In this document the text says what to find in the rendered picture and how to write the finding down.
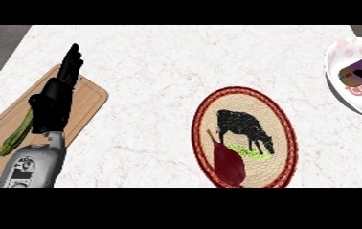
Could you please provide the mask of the dark red pear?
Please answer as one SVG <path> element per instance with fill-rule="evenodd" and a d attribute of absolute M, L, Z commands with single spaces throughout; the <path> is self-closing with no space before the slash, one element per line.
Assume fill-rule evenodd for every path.
<path fill-rule="evenodd" d="M 206 133 L 214 143 L 214 173 L 228 186 L 239 187 L 246 178 L 243 159 L 236 151 L 218 143 L 209 130 Z"/>

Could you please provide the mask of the wooden cutting board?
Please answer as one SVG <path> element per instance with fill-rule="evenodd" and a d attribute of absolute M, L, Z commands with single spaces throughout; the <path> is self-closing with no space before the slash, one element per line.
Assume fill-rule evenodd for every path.
<path fill-rule="evenodd" d="M 26 87 L 19 85 L 24 79 L 19 73 L 5 78 L 5 72 L 0 72 L 0 145 L 16 131 L 29 109 L 27 98 L 41 92 L 45 82 L 55 76 L 58 65 L 50 69 L 30 81 Z M 109 98 L 107 91 L 85 78 L 78 76 L 73 89 L 72 107 L 67 125 L 64 127 L 64 146 L 72 145 L 88 121 L 101 108 Z"/>

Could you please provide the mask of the white pink-patterned bowl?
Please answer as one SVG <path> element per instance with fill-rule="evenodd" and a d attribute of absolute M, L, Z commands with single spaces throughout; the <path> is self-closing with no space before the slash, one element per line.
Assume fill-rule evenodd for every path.
<path fill-rule="evenodd" d="M 362 114 L 362 37 L 341 38 L 329 45 L 323 67 L 336 99 Z"/>

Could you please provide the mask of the oval woven cow placemat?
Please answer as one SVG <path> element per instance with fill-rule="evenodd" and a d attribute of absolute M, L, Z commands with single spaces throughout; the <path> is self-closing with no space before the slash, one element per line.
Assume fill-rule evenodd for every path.
<path fill-rule="evenodd" d="M 228 186 L 214 173 L 214 139 L 243 159 L 246 178 Z M 296 138 L 286 115 L 256 90 L 230 86 L 202 100 L 191 120 L 191 147 L 205 176 L 222 188 L 283 188 L 296 167 Z"/>

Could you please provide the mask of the green vegetable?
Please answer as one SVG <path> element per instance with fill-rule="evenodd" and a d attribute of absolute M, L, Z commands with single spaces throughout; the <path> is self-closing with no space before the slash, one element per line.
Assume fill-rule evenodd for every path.
<path fill-rule="evenodd" d="M 13 149 L 19 146 L 23 138 L 26 137 L 30 127 L 32 127 L 32 110 L 27 110 L 23 120 L 16 128 L 16 131 L 7 137 L 7 139 L 2 142 L 2 145 L 0 146 L 0 156 L 5 156 L 13 151 Z"/>

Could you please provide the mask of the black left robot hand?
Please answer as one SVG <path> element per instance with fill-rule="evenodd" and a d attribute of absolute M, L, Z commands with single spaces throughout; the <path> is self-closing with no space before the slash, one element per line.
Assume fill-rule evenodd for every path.
<path fill-rule="evenodd" d="M 29 97 L 32 132 L 61 131 L 69 119 L 72 94 L 82 67 L 79 45 L 72 44 L 54 78 L 50 78 L 39 94 Z"/>

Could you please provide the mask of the purple can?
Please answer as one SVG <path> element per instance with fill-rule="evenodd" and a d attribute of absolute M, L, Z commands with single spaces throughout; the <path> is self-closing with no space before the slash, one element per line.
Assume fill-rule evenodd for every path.
<path fill-rule="evenodd" d="M 362 59 L 339 70 L 339 81 L 348 87 L 362 85 Z"/>

